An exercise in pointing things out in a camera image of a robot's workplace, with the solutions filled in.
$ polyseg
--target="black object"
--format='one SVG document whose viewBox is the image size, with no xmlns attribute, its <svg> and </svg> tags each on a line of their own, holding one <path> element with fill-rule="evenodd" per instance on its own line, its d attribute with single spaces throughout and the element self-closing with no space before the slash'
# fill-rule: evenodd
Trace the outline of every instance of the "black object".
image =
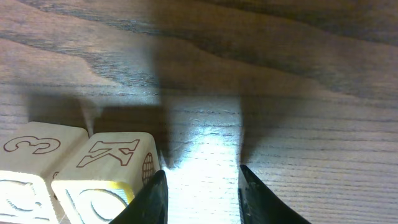
<svg viewBox="0 0 398 224">
<path fill-rule="evenodd" d="M 310 224 L 245 165 L 240 165 L 238 183 L 242 224 Z"/>
<path fill-rule="evenodd" d="M 166 174 L 159 170 L 110 224 L 167 224 L 168 204 Z"/>
</svg>

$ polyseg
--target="alphabet block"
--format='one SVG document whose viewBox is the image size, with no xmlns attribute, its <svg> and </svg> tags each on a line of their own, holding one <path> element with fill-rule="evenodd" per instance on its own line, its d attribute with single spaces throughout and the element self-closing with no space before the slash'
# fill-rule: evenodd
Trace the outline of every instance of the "alphabet block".
<svg viewBox="0 0 398 224">
<path fill-rule="evenodd" d="M 109 223 L 160 169 L 148 133 L 98 133 L 52 182 L 72 224 Z"/>
<path fill-rule="evenodd" d="M 82 128 L 38 122 L 0 140 L 0 222 L 59 223 L 51 182 L 87 140 Z"/>
</svg>

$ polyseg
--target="white cube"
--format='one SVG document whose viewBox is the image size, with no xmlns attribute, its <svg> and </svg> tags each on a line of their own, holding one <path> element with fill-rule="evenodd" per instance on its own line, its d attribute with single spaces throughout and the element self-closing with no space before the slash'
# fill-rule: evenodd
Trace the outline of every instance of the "white cube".
<svg viewBox="0 0 398 224">
<path fill-rule="evenodd" d="M 87 132 L 30 122 L 0 141 L 0 222 L 59 223 L 64 212 L 51 188 Z"/>
<path fill-rule="evenodd" d="M 68 161 L 52 188 L 72 224 L 108 223 L 159 170 L 148 133 L 98 133 Z"/>
</svg>

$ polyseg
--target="wooden block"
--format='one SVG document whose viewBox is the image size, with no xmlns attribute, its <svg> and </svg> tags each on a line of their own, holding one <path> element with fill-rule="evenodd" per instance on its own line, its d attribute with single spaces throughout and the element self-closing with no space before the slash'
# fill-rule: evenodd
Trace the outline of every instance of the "wooden block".
<svg viewBox="0 0 398 224">
<path fill-rule="evenodd" d="M 51 182 L 87 140 L 82 128 L 38 122 L 0 140 L 0 222 L 59 223 Z"/>
<path fill-rule="evenodd" d="M 108 223 L 160 169 L 148 133 L 98 133 L 52 182 L 72 224 Z"/>
</svg>

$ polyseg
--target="brown wooden tabletop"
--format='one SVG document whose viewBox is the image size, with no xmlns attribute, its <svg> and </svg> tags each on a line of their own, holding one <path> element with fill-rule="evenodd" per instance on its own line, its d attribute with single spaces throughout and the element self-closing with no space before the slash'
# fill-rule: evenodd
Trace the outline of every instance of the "brown wooden tabletop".
<svg viewBox="0 0 398 224">
<path fill-rule="evenodd" d="M 239 223 L 247 164 L 312 223 L 398 223 L 398 2 L 1 0 L 0 138 L 154 135 L 169 223 Z"/>
</svg>

